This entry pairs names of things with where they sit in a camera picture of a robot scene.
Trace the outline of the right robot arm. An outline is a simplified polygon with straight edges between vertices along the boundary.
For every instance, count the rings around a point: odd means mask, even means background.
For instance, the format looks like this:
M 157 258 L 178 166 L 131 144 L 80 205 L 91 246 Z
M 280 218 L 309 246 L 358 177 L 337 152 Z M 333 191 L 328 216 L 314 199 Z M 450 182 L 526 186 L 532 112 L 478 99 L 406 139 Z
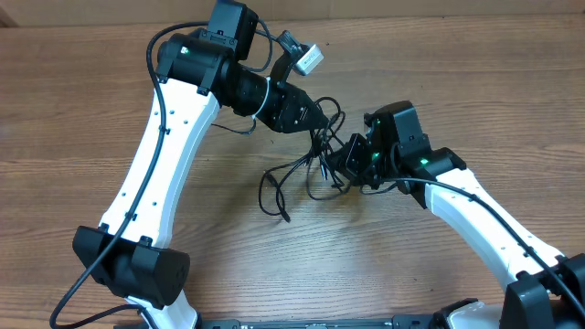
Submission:
M 397 188 L 446 222 L 495 276 L 501 304 L 454 302 L 414 323 L 419 328 L 581 328 L 584 256 L 567 257 L 523 227 L 489 195 L 454 151 L 431 148 L 410 101 L 365 114 L 329 154 L 329 168 L 378 194 Z

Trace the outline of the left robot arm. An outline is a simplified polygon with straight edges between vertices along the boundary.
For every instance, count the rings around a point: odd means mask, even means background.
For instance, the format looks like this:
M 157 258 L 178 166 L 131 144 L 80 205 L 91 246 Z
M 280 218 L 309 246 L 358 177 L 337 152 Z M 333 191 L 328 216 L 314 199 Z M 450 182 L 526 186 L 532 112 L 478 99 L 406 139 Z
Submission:
M 122 187 L 98 226 L 79 227 L 72 248 L 84 277 L 106 286 L 148 328 L 195 328 L 184 292 L 190 259 L 171 249 L 178 200 L 208 128 L 222 106 L 278 133 L 322 129 L 327 118 L 288 82 L 322 60 L 315 44 L 289 32 L 270 37 L 282 48 L 263 69 L 245 65 L 252 40 L 266 34 L 257 14 L 236 1 L 216 3 L 207 22 L 167 27 L 150 40 L 154 84 L 149 121 Z

